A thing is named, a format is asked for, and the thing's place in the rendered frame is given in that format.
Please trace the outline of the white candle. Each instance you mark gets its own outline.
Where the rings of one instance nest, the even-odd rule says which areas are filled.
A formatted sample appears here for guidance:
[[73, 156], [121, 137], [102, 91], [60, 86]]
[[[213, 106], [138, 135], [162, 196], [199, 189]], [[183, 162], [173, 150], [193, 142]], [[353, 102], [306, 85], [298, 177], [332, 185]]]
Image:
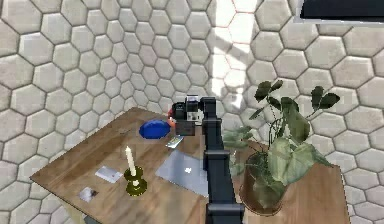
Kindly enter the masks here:
[[[135, 177], [136, 176], [136, 167], [135, 167], [135, 164], [134, 164], [132, 150], [131, 150], [131, 148], [129, 146], [126, 147], [125, 153], [126, 153], [126, 157], [127, 157], [130, 173], [131, 173], [131, 175], [133, 177]], [[139, 182], [136, 179], [132, 183], [133, 183], [134, 186], [138, 186], [139, 185]]]

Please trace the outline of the grey closed laptop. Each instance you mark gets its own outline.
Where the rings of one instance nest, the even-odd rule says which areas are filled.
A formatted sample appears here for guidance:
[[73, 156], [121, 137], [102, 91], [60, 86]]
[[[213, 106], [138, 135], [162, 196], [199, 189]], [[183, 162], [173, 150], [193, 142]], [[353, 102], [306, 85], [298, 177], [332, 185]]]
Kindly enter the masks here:
[[174, 150], [155, 174], [196, 194], [208, 196], [207, 172], [201, 159]]

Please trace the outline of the blue bowl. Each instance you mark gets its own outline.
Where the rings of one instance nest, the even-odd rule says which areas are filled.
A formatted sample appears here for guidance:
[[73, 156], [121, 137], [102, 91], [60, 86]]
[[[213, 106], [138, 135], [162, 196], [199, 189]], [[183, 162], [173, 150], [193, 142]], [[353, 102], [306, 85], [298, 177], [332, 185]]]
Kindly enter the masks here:
[[139, 134], [145, 139], [161, 139], [170, 132], [170, 125], [163, 120], [149, 120], [139, 129]]

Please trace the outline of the small grey flat item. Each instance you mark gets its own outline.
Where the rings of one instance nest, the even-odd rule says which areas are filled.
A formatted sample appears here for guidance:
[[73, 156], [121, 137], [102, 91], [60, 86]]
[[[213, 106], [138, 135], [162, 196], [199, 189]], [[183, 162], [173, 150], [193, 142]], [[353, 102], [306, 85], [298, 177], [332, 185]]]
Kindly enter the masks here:
[[85, 187], [83, 190], [81, 190], [78, 194], [79, 198], [87, 203], [89, 203], [98, 192], [90, 187]]

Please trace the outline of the brown wooden table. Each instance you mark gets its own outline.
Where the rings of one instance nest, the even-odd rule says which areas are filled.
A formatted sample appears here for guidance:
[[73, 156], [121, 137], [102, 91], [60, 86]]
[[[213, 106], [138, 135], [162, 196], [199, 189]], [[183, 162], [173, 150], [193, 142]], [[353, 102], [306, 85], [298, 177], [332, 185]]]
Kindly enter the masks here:
[[[82, 213], [101, 224], [205, 224], [208, 199], [155, 175], [171, 153], [166, 146], [173, 137], [159, 140], [140, 136], [140, 126], [160, 114], [131, 108], [123, 115], [40, 169], [31, 179], [64, 201], [70, 216]], [[102, 166], [123, 172], [128, 168], [125, 148], [144, 170], [147, 191], [131, 197], [123, 178], [109, 183], [95, 175]], [[79, 192], [90, 187], [98, 194], [89, 202]], [[316, 164], [300, 181], [288, 188], [280, 212], [263, 217], [247, 211], [245, 224], [350, 224], [340, 168]]]

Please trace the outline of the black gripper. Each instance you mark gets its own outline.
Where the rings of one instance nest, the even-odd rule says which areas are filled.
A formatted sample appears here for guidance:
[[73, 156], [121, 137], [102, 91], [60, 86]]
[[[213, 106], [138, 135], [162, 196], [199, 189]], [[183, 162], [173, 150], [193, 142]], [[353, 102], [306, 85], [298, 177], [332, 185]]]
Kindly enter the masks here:
[[177, 102], [172, 105], [172, 118], [175, 121], [175, 131], [177, 135], [195, 135], [195, 122], [188, 119], [184, 102]]

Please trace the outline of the white flat card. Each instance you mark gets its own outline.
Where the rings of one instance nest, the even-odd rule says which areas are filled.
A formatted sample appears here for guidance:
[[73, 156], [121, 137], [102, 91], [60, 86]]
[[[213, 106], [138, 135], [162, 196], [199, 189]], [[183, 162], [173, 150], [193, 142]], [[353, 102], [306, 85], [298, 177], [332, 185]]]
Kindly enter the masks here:
[[123, 176], [122, 173], [107, 166], [102, 166], [99, 168], [95, 172], [95, 175], [109, 183], [116, 183]]

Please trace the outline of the dark window white frame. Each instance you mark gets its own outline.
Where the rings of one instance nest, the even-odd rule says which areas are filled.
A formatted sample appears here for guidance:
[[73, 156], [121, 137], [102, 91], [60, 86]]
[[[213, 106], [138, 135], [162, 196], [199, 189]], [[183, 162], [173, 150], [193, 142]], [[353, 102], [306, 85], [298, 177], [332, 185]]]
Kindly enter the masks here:
[[384, 0], [301, 0], [296, 20], [384, 24]]

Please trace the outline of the green house plant brown pot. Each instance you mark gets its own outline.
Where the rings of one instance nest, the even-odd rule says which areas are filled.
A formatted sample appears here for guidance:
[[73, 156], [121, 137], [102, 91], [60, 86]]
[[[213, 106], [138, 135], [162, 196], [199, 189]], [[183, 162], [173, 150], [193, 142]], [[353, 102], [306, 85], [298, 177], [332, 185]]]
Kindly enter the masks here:
[[223, 134], [224, 147], [231, 151], [230, 172], [233, 176], [243, 176], [239, 197], [249, 211], [261, 216], [277, 214], [289, 185], [305, 176], [314, 164], [329, 164], [315, 146], [307, 142], [310, 123], [300, 113], [296, 101], [272, 96], [282, 85], [281, 80], [264, 81], [254, 95], [257, 101], [264, 101], [267, 108], [280, 112], [269, 123], [266, 148], [255, 150], [241, 162], [236, 153], [250, 147], [254, 137], [251, 128], [243, 126]]

